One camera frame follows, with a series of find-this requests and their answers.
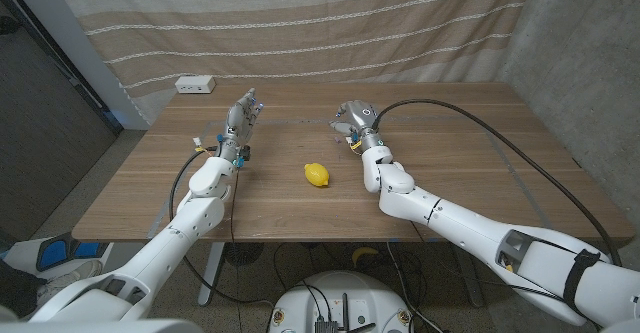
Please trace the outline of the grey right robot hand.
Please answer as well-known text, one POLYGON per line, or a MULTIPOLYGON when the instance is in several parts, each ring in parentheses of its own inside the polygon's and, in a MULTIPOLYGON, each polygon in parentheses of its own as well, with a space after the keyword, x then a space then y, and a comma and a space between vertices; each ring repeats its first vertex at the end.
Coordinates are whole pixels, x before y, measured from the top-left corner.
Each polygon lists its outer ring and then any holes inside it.
POLYGON ((329 125, 347 139, 353 151, 364 153, 369 148, 382 145, 380 135, 373 129, 377 116, 371 104, 361 100, 348 101, 339 106, 338 120, 331 121, 329 125))

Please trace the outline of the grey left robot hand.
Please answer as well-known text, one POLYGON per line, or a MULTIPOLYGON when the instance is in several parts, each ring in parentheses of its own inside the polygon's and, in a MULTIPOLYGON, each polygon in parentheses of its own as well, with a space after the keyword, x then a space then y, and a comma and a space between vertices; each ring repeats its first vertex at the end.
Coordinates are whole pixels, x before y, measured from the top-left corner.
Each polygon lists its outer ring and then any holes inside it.
POLYGON ((218 156, 234 162, 241 156, 241 150, 248 144, 253 125, 264 105, 257 103, 255 88, 250 88, 228 111, 218 156))

